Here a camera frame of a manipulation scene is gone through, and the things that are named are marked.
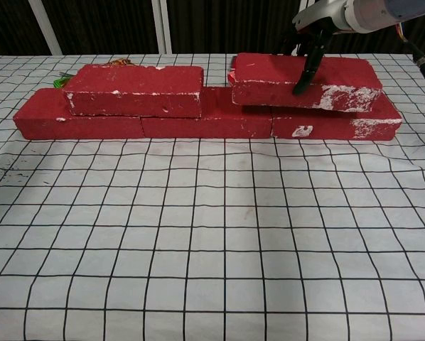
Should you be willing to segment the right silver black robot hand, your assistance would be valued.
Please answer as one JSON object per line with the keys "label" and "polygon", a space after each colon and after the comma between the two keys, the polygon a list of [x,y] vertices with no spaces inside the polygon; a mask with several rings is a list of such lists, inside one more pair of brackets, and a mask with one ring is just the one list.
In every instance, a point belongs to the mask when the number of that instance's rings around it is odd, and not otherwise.
{"label": "right silver black robot hand", "polygon": [[300,11],[292,20],[284,47],[298,56],[306,56],[301,76],[293,94],[303,94],[314,79],[333,35],[347,32],[344,1],[316,1]]}

